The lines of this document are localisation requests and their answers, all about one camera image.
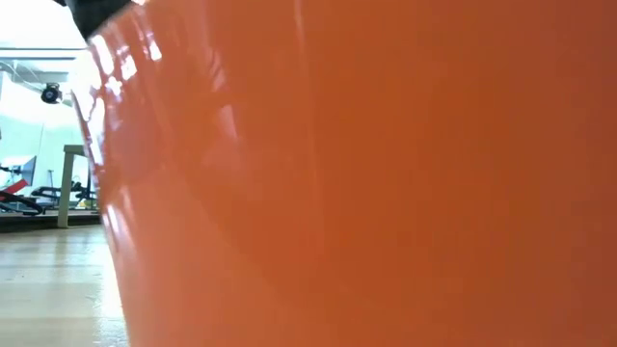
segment orange object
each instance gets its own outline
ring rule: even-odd
[[[617,345],[616,4],[115,17],[75,97],[132,346]]]

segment white wall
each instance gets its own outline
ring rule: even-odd
[[[48,170],[53,170],[54,186],[60,187],[64,146],[83,144],[75,111],[63,104],[45,104],[39,93],[13,83],[7,74],[1,74],[0,79],[0,163],[7,158],[37,155],[33,187],[23,189],[20,194],[27,195],[32,188],[48,186]],[[86,158],[76,157],[74,180],[85,186],[87,174]],[[0,173],[0,186],[8,178]]]

